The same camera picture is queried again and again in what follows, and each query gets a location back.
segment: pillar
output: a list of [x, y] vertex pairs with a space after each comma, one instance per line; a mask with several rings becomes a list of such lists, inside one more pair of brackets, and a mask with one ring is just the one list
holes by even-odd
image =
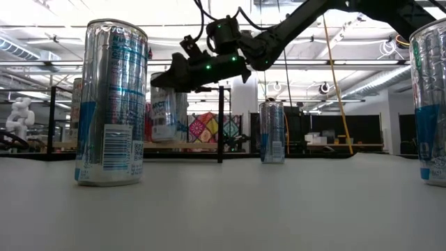
[[[250, 134], [249, 113], [259, 111], [258, 99], [259, 78], [256, 72], [243, 84], [242, 77], [234, 77], [231, 85], [231, 112], [233, 115], [242, 115], [242, 133]], [[249, 142], [243, 144], [246, 152], [249, 152]]]

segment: humanoid robot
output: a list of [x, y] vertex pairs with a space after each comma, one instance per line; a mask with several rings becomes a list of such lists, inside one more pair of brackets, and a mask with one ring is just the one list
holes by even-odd
[[12, 112], [6, 119], [6, 130], [13, 132], [20, 139], [26, 141], [28, 126], [35, 121], [34, 112], [29, 110], [30, 98], [16, 98], [12, 105]]

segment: workbench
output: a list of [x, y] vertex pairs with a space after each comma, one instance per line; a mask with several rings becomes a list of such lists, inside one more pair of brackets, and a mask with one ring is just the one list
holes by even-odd
[[1, 159], [0, 250], [446, 250], [446, 188], [417, 160], [145, 160], [114, 188], [74, 168]]

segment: energy drink can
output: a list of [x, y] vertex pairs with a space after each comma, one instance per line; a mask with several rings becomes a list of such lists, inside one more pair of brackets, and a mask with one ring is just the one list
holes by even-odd
[[176, 95], [173, 88], [151, 87], [152, 140], [176, 140]]
[[421, 178], [446, 186], [446, 19], [410, 36], [415, 120]]
[[81, 109], [82, 78], [78, 77], [72, 83], [71, 113], [70, 113], [70, 141], [77, 142], [79, 130], [79, 112]]
[[260, 159], [265, 164], [285, 162], [284, 104], [260, 104]]
[[75, 179], [136, 183], [142, 175], [148, 44], [140, 28], [94, 20], [86, 30]]
[[187, 142], [187, 93], [175, 93], [176, 141]]

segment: colorful quilt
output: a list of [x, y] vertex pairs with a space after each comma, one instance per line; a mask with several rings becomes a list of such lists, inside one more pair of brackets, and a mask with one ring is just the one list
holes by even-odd
[[[218, 140], [218, 114], [211, 112], [200, 115], [187, 116], [189, 123], [189, 139], [192, 143], [217, 143]], [[241, 135], [241, 115], [225, 114], [223, 117], [223, 131], [230, 137]]]

